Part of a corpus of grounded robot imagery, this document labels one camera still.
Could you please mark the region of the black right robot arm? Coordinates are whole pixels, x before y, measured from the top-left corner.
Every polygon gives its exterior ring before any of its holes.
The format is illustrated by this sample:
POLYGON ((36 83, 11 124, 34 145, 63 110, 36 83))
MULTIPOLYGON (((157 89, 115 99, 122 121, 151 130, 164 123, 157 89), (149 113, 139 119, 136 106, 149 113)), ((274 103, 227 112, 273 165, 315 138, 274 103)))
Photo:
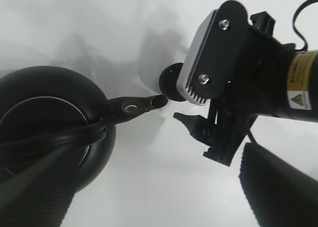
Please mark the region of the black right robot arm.
POLYGON ((258 116, 318 120, 318 54, 280 43, 274 25, 265 11, 248 15, 241 4, 225 3, 200 25, 177 67, 181 99, 210 107, 207 117, 174 118, 208 146, 211 160, 230 165, 258 116))

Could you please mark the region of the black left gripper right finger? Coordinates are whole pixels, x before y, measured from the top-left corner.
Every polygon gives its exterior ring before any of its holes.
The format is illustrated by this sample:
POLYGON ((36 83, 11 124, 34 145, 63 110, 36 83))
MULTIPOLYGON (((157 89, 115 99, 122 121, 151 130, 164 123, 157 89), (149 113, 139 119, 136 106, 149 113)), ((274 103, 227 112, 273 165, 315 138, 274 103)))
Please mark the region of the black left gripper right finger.
POLYGON ((239 180, 261 227, 316 227, 318 182, 264 147, 246 143, 239 180))

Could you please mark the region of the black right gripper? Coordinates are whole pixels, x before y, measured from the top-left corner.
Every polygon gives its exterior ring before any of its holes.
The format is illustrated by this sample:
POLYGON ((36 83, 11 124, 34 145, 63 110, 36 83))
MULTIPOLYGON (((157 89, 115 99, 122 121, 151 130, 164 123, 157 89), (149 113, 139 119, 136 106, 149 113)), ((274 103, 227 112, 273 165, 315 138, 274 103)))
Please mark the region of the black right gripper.
POLYGON ((195 140, 208 145, 204 157, 225 166, 231 165, 256 118, 274 114, 277 65, 295 48, 295 44, 281 44, 273 37, 275 20, 267 12, 255 13, 250 19, 247 42, 223 94, 212 100, 208 118, 177 112, 173 115, 195 140))

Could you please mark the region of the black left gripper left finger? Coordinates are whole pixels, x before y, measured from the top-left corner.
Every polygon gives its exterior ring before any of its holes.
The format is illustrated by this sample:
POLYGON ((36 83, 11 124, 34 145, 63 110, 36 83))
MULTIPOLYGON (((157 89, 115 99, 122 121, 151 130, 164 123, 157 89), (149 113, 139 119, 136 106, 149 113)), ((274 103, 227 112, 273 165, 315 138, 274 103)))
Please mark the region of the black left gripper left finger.
POLYGON ((73 200, 79 153, 57 148, 0 186, 2 227, 59 227, 73 200))

